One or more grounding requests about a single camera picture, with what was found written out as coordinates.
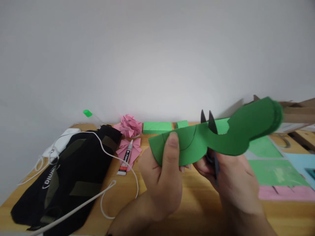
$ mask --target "white charger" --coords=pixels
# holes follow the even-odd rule
[[[81,132],[79,128],[66,129],[66,131],[64,131],[63,134],[60,135],[60,138],[56,141],[54,147],[53,145],[51,145],[49,148],[47,148],[42,154],[42,157],[49,157],[49,153],[50,153],[51,158],[56,158],[58,154],[61,153],[66,148],[71,137],[78,132]]]

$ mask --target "pink paper sheet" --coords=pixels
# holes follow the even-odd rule
[[[307,186],[260,186],[259,199],[272,201],[315,201],[315,191]]]
[[[114,128],[119,130],[125,137],[133,138],[142,132],[142,123],[135,120],[132,115],[121,117],[121,122],[114,125]]]
[[[131,155],[130,155],[130,159],[129,159],[129,165],[132,167],[134,165],[135,160],[137,159],[137,157],[140,155],[142,149],[140,148],[140,143],[141,143],[141,139],[137,138],[136,140],[134,140],[133,142],[133,147],[131,150]],[[127,151],[127,147],[130,144],[130,142],[127,139],[123,139],[120,142],[119,145],[119,149],[116,151],[118,157],[120,159],[124,159],[126,151]]]

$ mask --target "green paper dinosaur head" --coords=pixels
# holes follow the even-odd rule
[[[230,156],[246,152],[249,142],[276,131],[283,119],[281,105],[271,98],[252,102],[239,108],[228,120],[226,134],[215,134],[208,128],[208,122],[175,129],[149,138],[152,153],[162,165],[165,142],[171,132],[179,137],[179,166],[200,160],[207,148]]]

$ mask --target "green tube cap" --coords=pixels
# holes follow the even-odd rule
[[[84,110],[83,114],[86,115],[86,117],[91,117],[93,115],[89,110]]]

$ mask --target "fingernail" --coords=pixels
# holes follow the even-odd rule
[[[167,139],[167,144],[173,147],[178,146],[178,135],[176,132],[171,132]]]

